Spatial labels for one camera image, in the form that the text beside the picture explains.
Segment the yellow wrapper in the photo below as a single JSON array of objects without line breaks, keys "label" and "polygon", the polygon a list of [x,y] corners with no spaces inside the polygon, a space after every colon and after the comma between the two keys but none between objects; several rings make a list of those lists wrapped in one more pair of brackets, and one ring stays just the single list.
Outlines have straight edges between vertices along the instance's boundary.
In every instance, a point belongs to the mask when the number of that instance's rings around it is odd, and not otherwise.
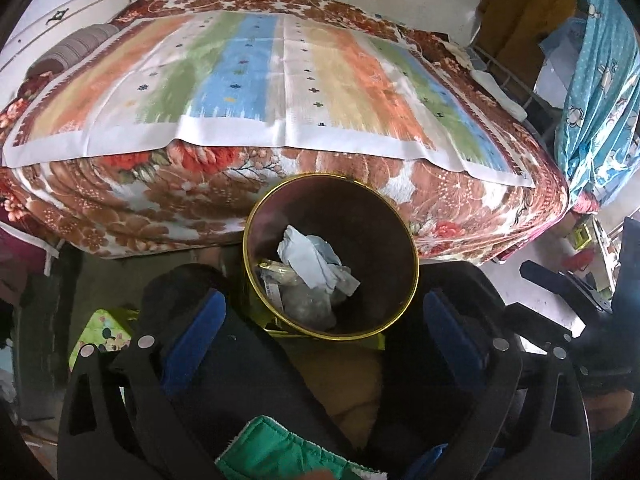
[{"label": "yellow wrapper", "polygon": [[258,263],[257,270],[262,278],[274,281],[279,285],[294,286],[300,283],[299,275],[290,266],[282,262],[262,259]]}]

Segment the clear plastic bag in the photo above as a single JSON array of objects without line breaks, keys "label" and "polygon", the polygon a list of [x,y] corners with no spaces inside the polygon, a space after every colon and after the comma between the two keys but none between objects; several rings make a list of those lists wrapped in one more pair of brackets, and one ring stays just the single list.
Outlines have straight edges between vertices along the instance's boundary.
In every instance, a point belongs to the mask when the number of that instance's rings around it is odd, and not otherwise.
[{"label": "clear plastic bag", "polygon": [[336,325],[333,308],[347,299],[338,289],[328,294],[319,287],[309,288],[300,278],[284,282],[263,278],[260,284],[268,304],[299,325],[319,332]]}]

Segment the white tissue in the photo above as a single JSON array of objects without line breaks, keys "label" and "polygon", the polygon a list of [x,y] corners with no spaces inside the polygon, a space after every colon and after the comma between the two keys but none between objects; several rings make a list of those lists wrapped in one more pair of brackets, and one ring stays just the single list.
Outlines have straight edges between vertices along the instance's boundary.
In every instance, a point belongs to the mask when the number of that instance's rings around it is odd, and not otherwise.
[{"label": "white tissue", "polygon": [[360,281],[342,265],[332,246],[317,235],[305,235],[287,226],[277,249],[280,260],[289,266],[311,289],[331,295],[336,290],[352,296]]}]

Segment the brown gold-rimmed trash bin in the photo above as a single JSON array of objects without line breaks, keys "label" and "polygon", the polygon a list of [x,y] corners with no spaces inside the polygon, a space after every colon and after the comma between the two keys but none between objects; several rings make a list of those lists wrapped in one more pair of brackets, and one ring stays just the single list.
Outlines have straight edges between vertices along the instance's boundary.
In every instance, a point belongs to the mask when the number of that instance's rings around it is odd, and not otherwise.
[{"label": "brown gold-rimmed trash bin", "polygon": [[[336,325],[315,330],[274,306],[257,274],[258,263],[277,257],[285,228],[328,242],[360,281],[336,309]],[[407,223],[367,185],[336,174],[286,179],[258,200],[243,234],[246,290],[259,324],[329,341],[381,333],[405,313],[416,293],[420,263]]]}]

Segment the Mickey Mouse green stool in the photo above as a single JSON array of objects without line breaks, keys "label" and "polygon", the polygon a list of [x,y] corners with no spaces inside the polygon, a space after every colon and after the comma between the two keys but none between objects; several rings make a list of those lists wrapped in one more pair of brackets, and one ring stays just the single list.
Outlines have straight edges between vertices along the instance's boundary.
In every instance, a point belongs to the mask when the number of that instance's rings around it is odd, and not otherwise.
[{"label": "Mickey Mouse green stool", "polygon": [[73,370],[78,354],[86,344],[94,344],[101,352],[118,351],[128,346],[138,316],[137,310],[128,308],[95,310],[70,352],[68,368]]}]

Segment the red floral blanket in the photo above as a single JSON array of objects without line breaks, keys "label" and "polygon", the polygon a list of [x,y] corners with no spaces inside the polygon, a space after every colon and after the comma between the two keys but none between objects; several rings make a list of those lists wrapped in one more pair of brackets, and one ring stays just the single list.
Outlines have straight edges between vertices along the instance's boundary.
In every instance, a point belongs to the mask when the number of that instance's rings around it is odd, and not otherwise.
[{"label": "red floral blanket", "polygon": [[485,183],[429,162],[297,148],[196,148],[45,162],[1,174],[1,217],[45,242],[103,258],[147,256],[238,242],[252,207],[298,174],[339,174],[379,192],[414,237],[419,255],[482,264],[509,258],[568,211],[560,170],[463,71],[440,32],[402,26],[335,0],[138,0],[117,26],[189,11],[284,12],[407,41],[442,70],[498,128],[533,178],[529,188]]}]

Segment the green sleeve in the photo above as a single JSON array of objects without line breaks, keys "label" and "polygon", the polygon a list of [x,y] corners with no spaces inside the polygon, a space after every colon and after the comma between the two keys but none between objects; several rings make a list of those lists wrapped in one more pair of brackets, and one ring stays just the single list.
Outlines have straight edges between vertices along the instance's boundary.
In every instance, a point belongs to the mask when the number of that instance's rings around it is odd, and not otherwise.
[{"label": "green sleeve", "polygon": [[299,437],[268,416],[250,420],[215,460],[226,479],[387,479]]}]

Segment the blue patterned hanging cloth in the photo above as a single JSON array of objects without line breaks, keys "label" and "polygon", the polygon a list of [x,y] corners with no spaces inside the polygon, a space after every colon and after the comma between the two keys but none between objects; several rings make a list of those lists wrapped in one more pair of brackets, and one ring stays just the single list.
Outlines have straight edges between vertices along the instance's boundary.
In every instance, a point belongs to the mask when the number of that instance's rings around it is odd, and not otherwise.
[{"label": "blue patterned hanging cloth", "polygon": [[555,131],[568,203],[591,193],[604,206],[639,170],[639,43],[617,0],[586,0],[582,48]]}]

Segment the white folded cloth on rack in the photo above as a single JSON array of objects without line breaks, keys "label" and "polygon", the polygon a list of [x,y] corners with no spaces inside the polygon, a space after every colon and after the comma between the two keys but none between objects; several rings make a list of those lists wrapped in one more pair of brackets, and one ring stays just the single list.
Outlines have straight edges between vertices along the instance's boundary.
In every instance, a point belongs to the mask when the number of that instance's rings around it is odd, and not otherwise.
[{"label": "white folded cloth on rack", "polygon": [[527,119],[527,112],[517,102],[508,97],[500,86],[497,84],[494,76],[490,73],[484,72],[484,70],[471,70],[471,78],[483,87],[494,100],[517,122],[525,122]]}]

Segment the striped colourful bed cover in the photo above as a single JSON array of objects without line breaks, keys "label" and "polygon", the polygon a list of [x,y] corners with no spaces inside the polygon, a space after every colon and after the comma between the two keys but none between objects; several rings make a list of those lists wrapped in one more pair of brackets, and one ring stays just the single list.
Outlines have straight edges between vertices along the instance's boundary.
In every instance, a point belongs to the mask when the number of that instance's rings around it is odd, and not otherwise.
[{"label": "striped colourful bed cover", "polygon": [[140,18],[54,78],[10,130],[4,166],[163,148],[299,148],[424,159],[531,186],[490,120],[415,47],[293,15]]}]

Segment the metal clothes rack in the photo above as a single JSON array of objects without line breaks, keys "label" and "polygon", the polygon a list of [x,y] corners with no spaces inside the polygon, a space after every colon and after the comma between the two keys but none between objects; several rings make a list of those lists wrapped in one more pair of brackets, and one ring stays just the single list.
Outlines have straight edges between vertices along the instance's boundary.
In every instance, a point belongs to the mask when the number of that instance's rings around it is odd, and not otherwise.
[{"label": "metal clothes rack", "polygon": [[506,95],[524,108],[527,129],[550,143],[562,110],[553,107],[534,91],[544,60],[540,47],[533,40],[518,40],[498,53],[490,53],[478,41],[473,41],[471,51],[484,63],[486,72],[494,76]]}]

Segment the grey striped bolster pillow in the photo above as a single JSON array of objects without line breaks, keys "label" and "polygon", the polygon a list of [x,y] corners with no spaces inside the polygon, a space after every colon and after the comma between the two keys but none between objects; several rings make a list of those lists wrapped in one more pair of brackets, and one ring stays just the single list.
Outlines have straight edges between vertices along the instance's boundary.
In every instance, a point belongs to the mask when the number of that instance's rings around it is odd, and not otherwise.
[{"label": "grey striped bolster pillow", "polygon": [[29,67],[26,77],[35,77],[47,72],[64,72],[118,32],[119,28],[113,24],[94,24],[78,29],[37,58]]}]

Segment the white headboard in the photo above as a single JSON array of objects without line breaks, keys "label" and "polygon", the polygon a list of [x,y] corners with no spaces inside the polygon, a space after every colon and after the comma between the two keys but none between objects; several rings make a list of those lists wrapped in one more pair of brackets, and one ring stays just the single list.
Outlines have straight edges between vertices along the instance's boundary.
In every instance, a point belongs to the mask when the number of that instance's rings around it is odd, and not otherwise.
[{"label": "white headboard", "polygon": [[77,29],[111,21],[134,0],[68,0],[27,25],[1,51],[1,69],[16,60],[30,64]]}]

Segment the mustard yellow hanging garment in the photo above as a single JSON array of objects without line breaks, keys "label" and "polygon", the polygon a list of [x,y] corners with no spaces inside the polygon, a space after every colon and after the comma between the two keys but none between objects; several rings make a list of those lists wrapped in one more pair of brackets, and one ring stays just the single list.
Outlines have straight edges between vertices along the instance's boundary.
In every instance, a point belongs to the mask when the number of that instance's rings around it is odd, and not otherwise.
[{"label": "mustard yellow hanging garment", "polygon": [[480,0],[480,30],[474,41],[498,53],[518,40],[533,40],[539,47],[577,9],[577,0]]}]

